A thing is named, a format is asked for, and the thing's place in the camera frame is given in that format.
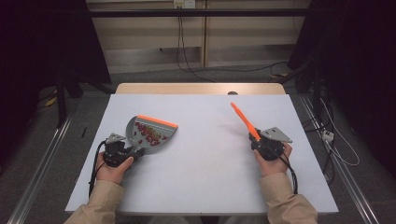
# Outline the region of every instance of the orange strip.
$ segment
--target orange strip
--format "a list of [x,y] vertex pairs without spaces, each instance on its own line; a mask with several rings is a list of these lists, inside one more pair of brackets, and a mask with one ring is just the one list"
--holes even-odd
[[170,126],[170,127],[174,127],[174,128],[178,127],[177,124],[166,122],[166,121],[163,121],[163,120],[160,120],[160,119],[150,118],[150,117],[147,117],[147,116],[144,116],[144,115],[138,115],[137,117],[140,118],[140,119],[151,120],[153,122],[161,123],[161,124],[164,124],[164,125],[167,125],[167,126]]
[[245,117],[245,115],[242,113],[242,111],[238,108],[238,106],[236,106],[236,104],[234,104],[234,103],[231,103],[231,106],[233,107],[233,109],[235,110],[235,112],[239,116],[239,118],[241,118],[241,120],[245,122],[245,124],[247,125],[248,131],[254,136],[254,138],[256,138],[257,141],[260,141],[261,138],[260,138],[259,134],[257,133],[256,129],[248,121],[248,119]]

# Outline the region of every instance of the white cable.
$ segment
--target white cable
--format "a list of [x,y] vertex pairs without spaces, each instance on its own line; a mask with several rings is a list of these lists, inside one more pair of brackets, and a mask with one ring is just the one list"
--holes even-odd
[[330,121],[332,122],[332,126],[333,126],[334,129],[338,132],[338,134],[340,134],[340,136],[344,139],[344,141],[349,145],[349,147],[350,147],[350,149],[352,149],[353,153],[355,153],[355,156],[356,156],[356,158],[358,159],[358,161],[357,161],[356,163],[350,163],[350,162],[345,161],[345,160],[341,157],[340,154],[338,154],[336,151],[334,151],[334,149],[332,149],[332,147],[330,147],[330,144],[329,144],[330,150],[331,150],[331,151],[334,153],[334,155],[335,155],[336,157],[338,157],[338,159],[340,159],[343,163],[348,164],[348,165],[351,165],[351,166],[359,165],[359,163],[361,163],[361,159],[359,158],[359,156],[358,156],[358,154],[356,153],[355,149],[353,148],[352,145],[350,145],[350,144],[348,143],[348,141],[345,139],[345,137],[338,131],[337,127],[335,127],[335,124],[334,124],[334,122],[332,121],[332,116],[330,115],[330,112],[329,112],[329,110],[327,109],[327,106],[326,106],[326,104],[323,102],[323,99],[322,99],[322,98],[320,98],[320,101],[323,103],[324,108],[326,109],[326,112],[327,112],[327,114],[328,114],[328,116],[329,116],[329,119],[330,119]]

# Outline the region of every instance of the sleeve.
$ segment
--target sleeve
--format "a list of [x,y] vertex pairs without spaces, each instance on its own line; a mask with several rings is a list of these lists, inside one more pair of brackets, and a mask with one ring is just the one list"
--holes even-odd
[[318,223],[318,213],[304,195],[294,194],[286,173],[260,180],[270,223]]
[[72,223],[114,223],[115,211],[120,204],[123,188],[120,185],[98,180],[88,204],[80,206],[65,224]]

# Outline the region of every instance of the hand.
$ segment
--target hand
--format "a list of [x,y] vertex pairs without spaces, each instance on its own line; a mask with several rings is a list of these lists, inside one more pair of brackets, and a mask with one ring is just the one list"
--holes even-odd
[[[285,148],[285,151],[283,152],[284,154],[282,154],[281,157],[285,161],[288,161],[286,157],[290,156],[291,146],[287,143],[283,143],[283,147]],[[260,155],[260,152],[257,149],[254,149],[253,152],[254,152],[254,156],[256,157],[257,163],[260,165],[262,171],[262,177],[266,177],[268,175],[274,175],[277,173],[286,173],[286,171],[288,171],[288,167],[280,159],[277,159],[275,161],[266,161],[262,157],[262,155]]]
[[122,176],[126,170],[131,167],[132,163],[134,162],[134,158],[130,157],[126,161],[124,161],[119,167],[110,167],[108,166],[103,159],[104,152],[99,153],[98,160],[96,163],[96,170],[99,168],[96,174],[97,180],[105,180],[109,182],[113,182],[115,184],[120,184],[122,181]]

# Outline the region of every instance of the orange tool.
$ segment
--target orange tool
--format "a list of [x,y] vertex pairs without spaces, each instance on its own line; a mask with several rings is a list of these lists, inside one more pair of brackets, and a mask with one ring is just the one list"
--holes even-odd
[[257,133],[256,128],[248,121],[248,119],[245,117],[245,115],[242,113],[242,111],[238,108],[238,106],[236,106],[236,104],[234,104],[234,103],[231,103],[231,106],[233,107],[233,109],[235,110],[235,112],[239,116],[239,118],[241,118],[241,120],[245,122],[245,124],[247,125],[247,129],[251,133],[251,135],[253,135],[257,141],[260,141],[261,138],[260,138],[259,134]]

